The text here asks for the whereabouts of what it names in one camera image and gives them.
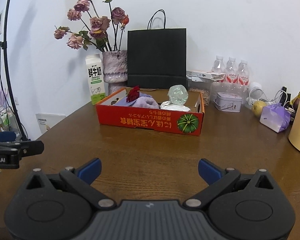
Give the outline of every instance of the wooden table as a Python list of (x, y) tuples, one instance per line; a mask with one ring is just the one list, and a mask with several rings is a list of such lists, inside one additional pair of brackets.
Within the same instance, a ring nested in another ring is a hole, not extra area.
[(20, 169), (0, 173), (0, 239), (10, 239), (3, 215), (21, 182), (33, 168), (57, 173), (94, 157), (101, 176), (92, 184), (117, 202), (122, 199), (180, 199), (207, 184), (199, 177), (199, 159), (242, 173), (268, 169), (296, 212), (289, 240), (300, 240), (300, 153), (288, 142), (288, 131), (275, 133), (243, 107), (240, 113), (206, 108), (201, 136), (186, 136), (99, 125), (89, 103), (40, 137), (42, 155), (22, 159)]

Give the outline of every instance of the pumpkin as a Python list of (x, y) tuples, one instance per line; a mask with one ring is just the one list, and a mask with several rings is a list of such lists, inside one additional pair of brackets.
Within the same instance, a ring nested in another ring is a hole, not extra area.
[(177, 121), (177, 125), (183, 133), (192, 133), (197, 130), (199, 119), (194, 114), (184, 114)]

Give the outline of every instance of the red cardboard box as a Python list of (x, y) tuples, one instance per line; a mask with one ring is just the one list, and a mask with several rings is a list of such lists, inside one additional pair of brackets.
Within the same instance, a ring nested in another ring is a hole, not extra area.
[[(185, 106), (189, 107), (191, 112), (115, 106), (115, 102), (124, 98), (130, 90), (131, 88), (123, 88), (96, 104), (100, 124), (200, 135), (204, 115), (201, 93), (188, 91), (189, 98)], [(151, 95), (159, 104), (169, 100), (167, 89), (140, 89), (140, 91)]]

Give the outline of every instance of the wall outlet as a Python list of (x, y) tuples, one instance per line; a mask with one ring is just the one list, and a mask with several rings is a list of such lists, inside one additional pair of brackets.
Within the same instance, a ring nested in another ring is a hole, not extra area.
[(44, 134), (47, 130), (55, 126), (58, 122), (65, 119), (65, 115), (59, 114), (36, 114), (40, 131)]

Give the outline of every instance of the pear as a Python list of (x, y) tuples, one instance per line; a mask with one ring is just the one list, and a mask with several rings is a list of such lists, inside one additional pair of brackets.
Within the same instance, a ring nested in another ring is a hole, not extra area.
[(262, 108), (266, 105), (267, 104), (264, 101), (258, 100), (253, 103), (251, 110), (254, 115), (259, 118), (262, 114)]

